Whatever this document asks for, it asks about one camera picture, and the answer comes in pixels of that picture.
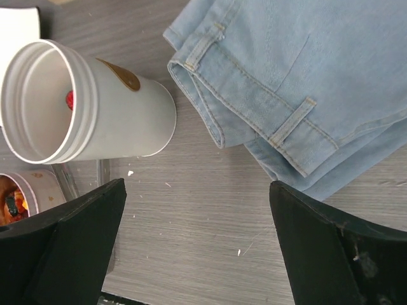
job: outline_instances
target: green object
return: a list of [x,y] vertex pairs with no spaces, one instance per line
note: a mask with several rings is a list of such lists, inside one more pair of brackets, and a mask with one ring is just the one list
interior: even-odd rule
[[15,217],[18,215],[18,208],[15,204],[14,196],[6,197],[6,204],[8,207],[8,211],[10,212],[11,216]]

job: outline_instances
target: white paper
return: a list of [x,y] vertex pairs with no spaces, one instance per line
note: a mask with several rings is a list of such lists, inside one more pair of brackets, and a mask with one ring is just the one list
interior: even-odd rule
[[39,39],[39,35],[36,8],[0,8],[0,93],[11,59],[21,47]]

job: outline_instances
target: plastic container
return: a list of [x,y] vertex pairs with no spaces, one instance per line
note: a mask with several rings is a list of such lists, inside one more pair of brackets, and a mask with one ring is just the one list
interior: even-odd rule
[[48,170],[0,173],[10,178],[23,193],[28,215],[33,216],[66,202],[57,178]]
[[154,155],[176,126],[174,100],[162,85],[47,40],[14,56],[0,108],[10,149],[32,164]]

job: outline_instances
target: jeans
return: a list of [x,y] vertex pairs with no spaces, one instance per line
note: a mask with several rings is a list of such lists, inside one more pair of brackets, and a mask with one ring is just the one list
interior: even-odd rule
[[191,0],[171,76],[219,148],[318,200],[407,143],[407,2]]

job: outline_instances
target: red ball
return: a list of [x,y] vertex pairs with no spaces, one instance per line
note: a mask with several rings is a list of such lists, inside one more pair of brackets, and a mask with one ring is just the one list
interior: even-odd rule
[[74,109],[74,92],[72,90],[70,92],[68,92],[65,100],[66,100],[66,104],[68,105],[70,110],[73,110]]

